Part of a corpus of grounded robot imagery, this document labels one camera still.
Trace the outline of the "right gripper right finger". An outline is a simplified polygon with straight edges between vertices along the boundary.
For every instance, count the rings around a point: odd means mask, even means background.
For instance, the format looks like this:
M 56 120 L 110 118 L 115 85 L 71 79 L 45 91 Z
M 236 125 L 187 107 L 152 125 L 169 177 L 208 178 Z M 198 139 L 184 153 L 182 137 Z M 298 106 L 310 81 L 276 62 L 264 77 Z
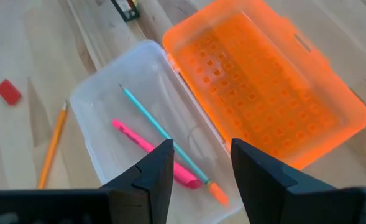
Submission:
M 231 142 L 234 177 L 251 223 L 332 223 L 332 186 L 241 139 Z

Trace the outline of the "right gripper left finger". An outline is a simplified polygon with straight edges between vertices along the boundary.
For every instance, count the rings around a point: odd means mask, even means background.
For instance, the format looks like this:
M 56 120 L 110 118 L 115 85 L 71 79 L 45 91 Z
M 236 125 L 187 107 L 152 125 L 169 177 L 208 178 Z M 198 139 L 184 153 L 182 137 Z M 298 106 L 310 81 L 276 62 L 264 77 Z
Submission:
M 166 223 L 173 185 L 173 141 L 167 139 L 104 184 L 111 223 Z

